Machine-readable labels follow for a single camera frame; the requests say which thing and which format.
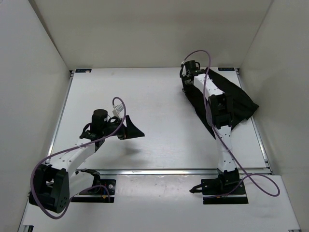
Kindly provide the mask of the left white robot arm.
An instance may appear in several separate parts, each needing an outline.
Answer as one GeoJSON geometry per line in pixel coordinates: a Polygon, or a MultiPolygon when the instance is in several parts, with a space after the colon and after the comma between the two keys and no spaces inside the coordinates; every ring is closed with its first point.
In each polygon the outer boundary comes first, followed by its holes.
{"type": "Polygon", "coordinates": [[[48,164],[41,163],[36,168],[29,203],[59,214],[66,210],[71,198],[79,193],[108,196],[108,186],[101,183],[99,172],[79,167],[99,150],[105,142],[104,138],[109,135],[119,140],[145,136],[128,115],[121,118],[114,111],[114,116],[109,118],[106,110],[95,110],[91,122],[83,128],[81,144],[75,150],[59,154],[48,164]]]}

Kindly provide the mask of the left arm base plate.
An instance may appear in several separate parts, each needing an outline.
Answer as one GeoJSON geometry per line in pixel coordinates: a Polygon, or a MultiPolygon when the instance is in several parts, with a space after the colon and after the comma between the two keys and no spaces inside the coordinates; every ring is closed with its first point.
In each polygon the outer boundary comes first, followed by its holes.
{"type": "Polygon", "coordinates": [[[101,179],[100,184],[104,187],[97,187],[84,190],[75,195],[73,203],[114,203],[116,191],[116,179],[101,179]]]}

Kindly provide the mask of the black pleated skirt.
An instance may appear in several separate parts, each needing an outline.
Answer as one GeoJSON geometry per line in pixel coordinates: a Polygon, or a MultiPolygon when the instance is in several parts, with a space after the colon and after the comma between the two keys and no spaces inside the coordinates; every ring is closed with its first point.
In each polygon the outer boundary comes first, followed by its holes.
{"type": "MultiPolygon", "coordinates": [[[[240,87],[229,81],[227,78],[223,77],[219,73],[209,70],[208,75],[216,84],[216,86],[223,92],[231,95],[233,100],[233,120],[232,128],[243,120],[249,119],[255,111],[258,109],[259,105],[254,103],[249,95],[243,91],[240,87]]],[[[184,75],[180,76],[183,84],[183,91],[195,109],[195,112],[201,122],[204,124],[209,133],[214,137],[214,132],[211,126],[206,120],[206,111],[204,107],[203,94],[200,90],[187,82],[187,78],[184,75]]]]}

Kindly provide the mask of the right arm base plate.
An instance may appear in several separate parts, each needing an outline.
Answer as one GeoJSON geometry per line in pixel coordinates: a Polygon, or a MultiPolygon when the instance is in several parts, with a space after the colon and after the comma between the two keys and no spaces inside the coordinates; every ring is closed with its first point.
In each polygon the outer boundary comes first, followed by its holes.
{"type": "Polygon", "coordinates": [[[204,205],[248,204],[243,183],[223,185],[218,178],[201,179],[201,183],[192,187],[190,193],[202,193],[204,205]]]}

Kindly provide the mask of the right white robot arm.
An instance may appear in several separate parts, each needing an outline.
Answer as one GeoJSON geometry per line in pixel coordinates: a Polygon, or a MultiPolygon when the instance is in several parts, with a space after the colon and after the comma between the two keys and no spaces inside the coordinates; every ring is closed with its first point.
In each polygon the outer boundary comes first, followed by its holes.
{"type": "Polygon", "coordinates": [[[208,130],[213,133],[219,155],[218,177],[210,179],[207,184],[193,187],[190,192],[202,192],[207,187],[226,194],[239,181],[237,164],[231,155],[233,100],[216,86],[208,75],[209,71],[209,68],[201,70],[200,64],[194,60],[181,64],[183,92],[203,124],[209,126],[208,130]]]}

